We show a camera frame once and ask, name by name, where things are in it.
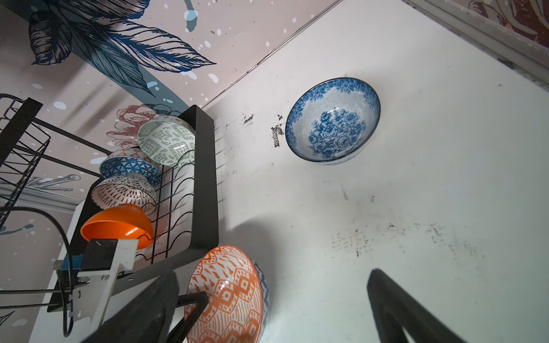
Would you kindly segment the black wire dish rack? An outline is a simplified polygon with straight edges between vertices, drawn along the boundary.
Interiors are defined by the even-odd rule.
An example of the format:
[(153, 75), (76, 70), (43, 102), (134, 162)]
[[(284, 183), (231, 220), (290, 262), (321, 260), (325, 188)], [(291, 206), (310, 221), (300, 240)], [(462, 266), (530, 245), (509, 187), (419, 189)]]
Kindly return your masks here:
[[(18, 180), (10, 184), (13, 189), (10, 195), (1, 198), (4, 201), (1, 207), (1, 221), (4, 222), (13, 211), (12, 207), (17, 203), (41, 159), (47, 159), (72, 169), (79, 168), (77, 165), (46, 155), (49, 138), (39, 141), (37, 148), (31, 148), (24, 143), (23, 137), (30, 133), (30, 128), (38, 129), (40, 132), (49, 129), (95, 150), (99, 150), (100, 147), (37, 119), (42, 105), (34, 99), (22, 100), (10, 94), (2, 94), (1, 98), (9, 99), (11, 102), (1, 116), (1, 119), (6, 121), (6, 124), (1, 127), (1, 164), (12, 168), (13, 164), (9, 158), (17, 156), (21, 158), (23, 166), (22, 169), (15, 171)], [(177, 254), (171, 253), (172, 245), (179, 238), (173, 230), (180, 224), (183, 216), (175, 214), (175, 210), (186, 198), (186, 194), (183, 194), (181, 188), (186, 182), (186, 178), (178, 177), (176, 169), (167, 169), (160, 177), (160, 196), (163, 201), (170, 203), (170, 208), (165, 213), (158, 212), (153, 221), (154, 225), (158, 225), (161, 220), (166, 219), (168, 221), (167, 231), (161, 234), (155, 233), (152, 254), (147, 257), (147, 261), (150, 263), (148, 267), (132, 273), (120, 272), (118, 274), (114, 285), (114, 294), (152, 280), (160, 276), (162, 272), (176, 270), (200, 260), (219, 244), (214, 121), (196, 105), (180, 114), (180, 119), (189, 123), (197, 134), (193, 162), (194, 174), (191, 177), (194, 188), (190, 194), (193, 198), (193, 208), (190, 211), (192, 215), (190, 245)]]

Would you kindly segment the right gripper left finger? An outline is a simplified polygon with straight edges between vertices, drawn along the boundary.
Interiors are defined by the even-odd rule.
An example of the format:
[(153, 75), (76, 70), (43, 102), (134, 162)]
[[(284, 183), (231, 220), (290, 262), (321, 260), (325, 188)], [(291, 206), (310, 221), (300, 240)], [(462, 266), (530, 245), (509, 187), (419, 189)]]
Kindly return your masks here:
[(176, 274), (158, 277), (85, 342), (169, 342), (180, 292)]

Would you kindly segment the red and blue patterned bowl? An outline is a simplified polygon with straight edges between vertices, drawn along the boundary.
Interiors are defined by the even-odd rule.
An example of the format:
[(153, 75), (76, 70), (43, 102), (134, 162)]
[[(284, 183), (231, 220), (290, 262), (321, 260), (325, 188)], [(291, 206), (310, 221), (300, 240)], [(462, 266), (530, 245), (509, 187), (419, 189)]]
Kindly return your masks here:
[(195, 268), (188, 294), (206, 292), (208, 305), (188, 342), (259, 342), (267, 327), (269, 290), (259, 264), (242, 250), (210, 250)]

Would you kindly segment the dark blue patterned bowl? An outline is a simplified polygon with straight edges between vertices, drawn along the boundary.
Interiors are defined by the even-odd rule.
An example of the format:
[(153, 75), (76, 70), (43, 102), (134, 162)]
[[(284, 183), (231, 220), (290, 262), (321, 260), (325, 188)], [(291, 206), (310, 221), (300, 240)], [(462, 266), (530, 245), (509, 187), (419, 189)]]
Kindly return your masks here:
[(124, 174), (140, 174), (156, 187), (162, 178), (160, 167), (139, 148), (119, 149), (100, 164), (100, 174), (106, 180)]

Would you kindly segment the blue floral ceramic bowl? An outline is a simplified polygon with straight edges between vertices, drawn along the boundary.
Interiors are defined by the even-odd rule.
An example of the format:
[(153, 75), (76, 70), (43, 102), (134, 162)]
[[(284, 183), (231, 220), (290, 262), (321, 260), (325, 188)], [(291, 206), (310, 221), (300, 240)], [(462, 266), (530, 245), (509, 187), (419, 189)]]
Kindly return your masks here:
[(305, 161), (340, 164), (366, 146), (380, 117), (380, 97), (368, 83), (329, 79), (306, 91), (290, 110), (287, 145)]

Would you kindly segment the grey green patterned bowl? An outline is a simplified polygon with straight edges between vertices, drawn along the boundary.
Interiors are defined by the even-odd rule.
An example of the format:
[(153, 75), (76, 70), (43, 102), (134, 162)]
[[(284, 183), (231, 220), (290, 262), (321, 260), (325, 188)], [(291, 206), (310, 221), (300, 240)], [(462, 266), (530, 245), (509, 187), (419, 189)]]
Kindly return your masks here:
[(166, 167), (183, 166), (195, 160), (194, 129), (178, 117), (161, 116), (143, 124), (137, 143), (152, 161)]

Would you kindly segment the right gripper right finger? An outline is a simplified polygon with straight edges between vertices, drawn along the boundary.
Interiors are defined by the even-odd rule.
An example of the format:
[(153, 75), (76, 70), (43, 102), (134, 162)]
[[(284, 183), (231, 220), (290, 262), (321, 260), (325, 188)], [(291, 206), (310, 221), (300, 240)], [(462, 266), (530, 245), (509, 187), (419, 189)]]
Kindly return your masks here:
[(381, 342), (462, 342), (383, 270), (374, 269), (367, 293)]

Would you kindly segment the white maroon patterned bowl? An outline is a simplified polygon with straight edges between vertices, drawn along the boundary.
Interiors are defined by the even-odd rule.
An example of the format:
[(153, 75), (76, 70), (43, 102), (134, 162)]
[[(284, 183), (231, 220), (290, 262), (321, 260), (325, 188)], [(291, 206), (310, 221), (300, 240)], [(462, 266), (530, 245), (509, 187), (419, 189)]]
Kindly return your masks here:
[(101, 181), (92, 191), (92, 200), (102, 210), (120, 204), (134, 204), (146, 215), (157, 207), (157, 194), (146, 177), (137, 173), (109, 177)]

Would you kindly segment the orange plastic bowl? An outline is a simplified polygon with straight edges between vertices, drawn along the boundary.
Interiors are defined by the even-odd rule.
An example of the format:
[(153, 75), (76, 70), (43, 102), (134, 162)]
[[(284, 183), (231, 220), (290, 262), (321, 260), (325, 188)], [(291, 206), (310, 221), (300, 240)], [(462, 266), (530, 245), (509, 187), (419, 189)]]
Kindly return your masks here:
[(154, 239), (152, 223), (134, 204), (120, 204), (102, 210), (87, 220), (80, 230), (87, 240), (138, 240), (138, 249), (149, 247)]

